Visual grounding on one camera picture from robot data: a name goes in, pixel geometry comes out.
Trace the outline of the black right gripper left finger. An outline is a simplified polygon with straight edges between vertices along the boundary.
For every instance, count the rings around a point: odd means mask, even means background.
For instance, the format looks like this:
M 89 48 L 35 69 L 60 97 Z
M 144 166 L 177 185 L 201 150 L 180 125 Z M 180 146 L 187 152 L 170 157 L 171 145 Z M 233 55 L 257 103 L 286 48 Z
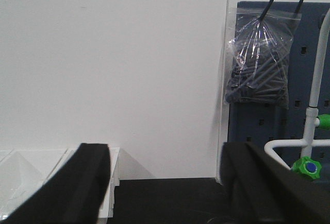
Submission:
M 97 223 L 109 184 L 109 147 L 82 143 L 3 223 Z

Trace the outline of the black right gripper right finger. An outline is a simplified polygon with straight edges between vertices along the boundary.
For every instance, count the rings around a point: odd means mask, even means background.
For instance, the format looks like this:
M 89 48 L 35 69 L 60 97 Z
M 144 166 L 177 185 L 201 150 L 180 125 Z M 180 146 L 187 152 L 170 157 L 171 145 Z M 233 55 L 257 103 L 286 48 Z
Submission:
M 238 223 L 329 223 L 329 192 L 252 143 L 225 143 L 221 181 Z

